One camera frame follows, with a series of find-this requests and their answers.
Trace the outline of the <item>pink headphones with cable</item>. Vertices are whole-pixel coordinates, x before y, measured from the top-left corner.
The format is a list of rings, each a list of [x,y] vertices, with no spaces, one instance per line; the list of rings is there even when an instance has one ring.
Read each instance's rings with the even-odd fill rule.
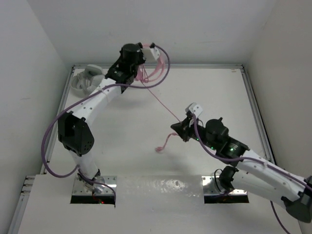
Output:
[[[161,78],[164,77],[163,73],[165,72],[166,61],[165,61],[165,56],[164,56],[164,54],[161,51],[160,51],[159,59],[157,61],[155,61],[155,62],[156,62],[156,66],[155,66],[154,70],[151,73],[147,72],[146,67],[145,67],[144,64],[139,66],[138,75],[135,78],[135,80],[139,81],[143,85],[143,87],[147,87],[148,85],[151,85],[151,83],[157,82]],[[150,88],[148,88],[147,90],[162,105],[162,107],[164,107],[176,120],[178,120],[178,122],[180,122],[178,117],[151,91]],[[162,153],[162,151],[167,146],[167,143],[168,143],[170,137],[175,137],[175,136],[178,136],[178,135],[176,133],[174,133],[174,132],[168,134],[164,144],[162,146],[156,147],[155,148],[155,152],[158,153],[158,154]]]

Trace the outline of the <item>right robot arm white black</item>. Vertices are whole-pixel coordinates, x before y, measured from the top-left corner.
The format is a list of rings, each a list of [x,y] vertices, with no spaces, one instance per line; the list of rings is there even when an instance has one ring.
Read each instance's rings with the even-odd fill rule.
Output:
[[[312,178],[289,173],[265,160],[246,144],[229,136],[222,119],[210,119],[205,126],[191,117],[171,125],[187,142],[197,140],[208,154],[226,164],[218,176],[221,191],[245,190],[270,200],[293,218],[310,223],[312,220]]]

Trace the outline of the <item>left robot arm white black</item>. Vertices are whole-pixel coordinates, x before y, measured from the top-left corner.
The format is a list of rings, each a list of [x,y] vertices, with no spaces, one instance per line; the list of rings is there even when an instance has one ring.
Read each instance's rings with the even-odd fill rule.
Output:
[[[141,43],[125,44],[119,58],[103,76],[98,87],[87,99],[58,119],[59,142],[72,155],[80,174],[89,180],[95,180],[100,175],[91,154],[95,142],[91,125],[108,103],[134,82],[139,66],[145,62],[142,49]]]

